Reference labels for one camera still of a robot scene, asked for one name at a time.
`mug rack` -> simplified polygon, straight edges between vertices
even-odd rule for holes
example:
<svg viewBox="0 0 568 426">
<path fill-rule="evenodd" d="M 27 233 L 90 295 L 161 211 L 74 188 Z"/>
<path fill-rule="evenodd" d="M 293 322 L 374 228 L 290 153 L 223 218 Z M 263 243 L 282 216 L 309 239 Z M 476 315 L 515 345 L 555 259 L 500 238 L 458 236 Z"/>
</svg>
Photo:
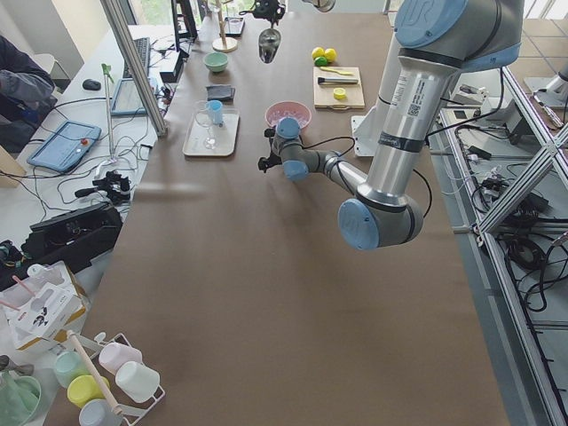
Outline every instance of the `mug rack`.
<svg viewBox="0 0 568 426">
<path fill-rule="evenodd" d="M 67 331 L 67 340 L 81 356 L 85 366 L 89 370 L 89 373 L 93 376 L 96 384 L 102 390 L 106 402 L 110 405 L 111 411 L 116 415 L 123 416 L 122 424 L 126 423 L 128 426 L 134 426 L 135 424 L 138 424 L 138 422 L 140 422 L 140 420 L 142 420 L 146 414 L 148 414 L 150 410 L 152 410 L 156 404 L 166 396 L 166 391 L 161 385 L 159 385 L 154 395 L 148 400 L 149 405 L 144 408 L 119 403 L 114 397 L 113 392 L 110 391 L 103 382 L 102 376 L 95 367 L 94 360 L 99 356 L 102 348 L 111 342 L 127 344 L 130 347 L 132 345 L 123 333 L 119 333 L 108 342 L 104 340 L 105 336 L 106 335 L 104 333 L 99 333 L 95 336 L 94 340 L 91 340 L 74 331 Z M 89 356 L 84 348 L 92 350 L 93 353 Z"/>
</svg>

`wooden stand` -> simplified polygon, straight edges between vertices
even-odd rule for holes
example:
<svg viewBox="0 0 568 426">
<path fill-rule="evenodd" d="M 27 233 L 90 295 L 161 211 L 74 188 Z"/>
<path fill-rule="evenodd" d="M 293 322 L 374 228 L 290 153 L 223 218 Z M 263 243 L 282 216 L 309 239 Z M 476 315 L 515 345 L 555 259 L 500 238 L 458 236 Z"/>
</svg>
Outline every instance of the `wooden stand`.
<svg viewBox="0 0 568 426">
<path fill-rule="evenodd" d="M 10 175 L 25 176 L 26 171 L 16 160 L 0 146 L 0 170 Z M 15 188 L 20 184 L 20 179 L 15 177 L 0 176 L 0 188 Z"/>
<path fill-rule="evenodd" d="M 219 21 L 219 35 L 220 38 L 213 41 L 213 50 L 222 51 L 227 53 L 228 51 L 235 51 L 238 47 L 238 42 L 231 37 L 225 35 L 225 23 L 223 20 L 223 12 L 221 10 L 221 0 L 216 0 L 218 12 L 217 19 Z"/>
</svg>

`yellow mug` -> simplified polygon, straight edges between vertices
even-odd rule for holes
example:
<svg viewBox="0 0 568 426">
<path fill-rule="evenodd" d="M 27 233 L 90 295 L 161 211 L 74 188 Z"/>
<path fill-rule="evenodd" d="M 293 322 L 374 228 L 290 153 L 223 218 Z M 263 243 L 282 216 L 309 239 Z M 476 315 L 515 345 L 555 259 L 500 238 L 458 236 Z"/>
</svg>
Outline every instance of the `yellow mug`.
<svg viewBox="0 0 568 426">
<path fill-rule="evenodd" d="M 103 377 L 107 388 L 110 388 L 108 380 Z M 67 388 L 67 399 L 79 408 L 83 408 L 85 404 L 93 399 L 103 399 L 102 390 L 98 387 L 92 375 L 80 375 L 76 377 Z"/>
</svg>

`blue tablet case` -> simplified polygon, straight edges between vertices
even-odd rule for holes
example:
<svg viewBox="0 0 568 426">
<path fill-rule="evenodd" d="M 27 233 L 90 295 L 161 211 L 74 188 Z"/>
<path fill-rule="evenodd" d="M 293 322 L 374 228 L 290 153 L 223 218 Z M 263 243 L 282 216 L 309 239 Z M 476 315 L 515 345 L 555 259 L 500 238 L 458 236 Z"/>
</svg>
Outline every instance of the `blue tablet case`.
<svg viewBox="0 0 568 426">
<path fill-rule="evenodd" d="M 99 136 L 100 127 L 83 122 L 63 122 L 28 157 L 28 164 L 65 172 L 78 164 Z"/>
</svg>

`pink bowl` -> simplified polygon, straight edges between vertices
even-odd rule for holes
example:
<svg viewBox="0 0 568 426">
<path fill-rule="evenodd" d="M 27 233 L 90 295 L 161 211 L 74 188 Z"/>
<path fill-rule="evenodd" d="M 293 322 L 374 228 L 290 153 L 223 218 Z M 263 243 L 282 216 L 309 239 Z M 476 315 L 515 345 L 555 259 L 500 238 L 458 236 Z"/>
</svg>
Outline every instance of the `pink bowl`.
<svg viewBox="0 0 568 426">
<path fill-rule="evenodd" d="M 270 106 L 264 113 L 264 118 L 271 127 L 278 124 L 278 121 L 284 117 L 295 118 L 300 124 L 300 128 L 303 129 L 312 120 L 312 111 L 304 104 L 286 100 Z"/>
</svg>

